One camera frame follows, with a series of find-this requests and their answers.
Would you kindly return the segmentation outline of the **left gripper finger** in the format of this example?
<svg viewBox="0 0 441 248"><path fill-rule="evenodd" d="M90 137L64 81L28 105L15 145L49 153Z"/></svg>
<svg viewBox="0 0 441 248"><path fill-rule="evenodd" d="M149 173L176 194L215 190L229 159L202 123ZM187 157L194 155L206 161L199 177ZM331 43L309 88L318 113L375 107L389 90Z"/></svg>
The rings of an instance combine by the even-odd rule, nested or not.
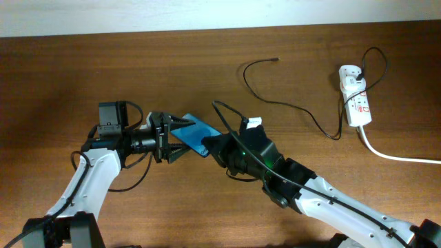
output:
<svg viewBox="0 0 441 248"><path fill-rule="evenodd" d="M173 131L184 127L189 127L191 125L195 125L195 122L186 118L179 118L174 115L169 115L167 117L167 124L169 127L169 131Z"/></svg>
<svg viewBox="0 0 441 248"><path fill-rule="evenodd" d="M166 150L166 159L168 163L173 163L188 151L190 151L190 147L186 144L169 144L169 147Z"/></svg>

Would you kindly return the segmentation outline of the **blue Galaxy smartphone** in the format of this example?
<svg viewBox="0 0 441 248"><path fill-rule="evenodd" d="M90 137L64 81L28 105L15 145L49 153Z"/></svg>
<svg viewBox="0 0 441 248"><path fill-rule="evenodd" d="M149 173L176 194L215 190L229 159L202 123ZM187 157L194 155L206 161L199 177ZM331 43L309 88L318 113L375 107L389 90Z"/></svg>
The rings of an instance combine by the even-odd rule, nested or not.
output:
<svg viewBox="0 0 441 248"><path fill-rule="evenodd" d="M183 118L193 121L194 124L172 130L172 135L203 158L209 156L209 151L204 144L202 144L202 140L205 137L221 135L221 133L190 113L186 113Z"/></svg>

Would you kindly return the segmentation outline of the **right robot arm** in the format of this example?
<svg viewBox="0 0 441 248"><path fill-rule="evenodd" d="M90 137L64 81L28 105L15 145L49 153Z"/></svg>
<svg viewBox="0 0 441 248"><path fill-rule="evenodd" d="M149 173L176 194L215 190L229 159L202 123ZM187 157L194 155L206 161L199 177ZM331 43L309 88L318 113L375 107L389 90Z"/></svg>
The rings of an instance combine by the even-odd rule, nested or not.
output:
<svg viewBox="0 0 441 248"><path fill-rule="evenodd" d="M304 165L284 156L262 126L205 137L202 143L221 167L263 182L281 208L320 220L342 233L340 247L439 247L440 225L417 226L382 214L345 195Z"/></svg>

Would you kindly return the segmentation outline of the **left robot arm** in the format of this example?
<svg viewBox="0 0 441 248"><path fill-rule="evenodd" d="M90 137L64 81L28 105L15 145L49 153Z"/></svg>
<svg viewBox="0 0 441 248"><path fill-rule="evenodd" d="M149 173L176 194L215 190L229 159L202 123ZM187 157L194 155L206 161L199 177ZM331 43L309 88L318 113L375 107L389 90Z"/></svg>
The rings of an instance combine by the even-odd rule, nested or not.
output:
<svg viewBox="0 0 441 248"><path fill-rule="evenodd" d="M97 217L111 184L126 168L128 156L138 154L157 163L173 163L189 147L169 143L168 134L194 124L167 112L141 115L141 121L129 124L129 101L99 103L99 123L89 132L79 156L73 161L75 173L57 203L42 218L31 218L23 231L8 243L22 241L24 247L103 247Z"/></svg>

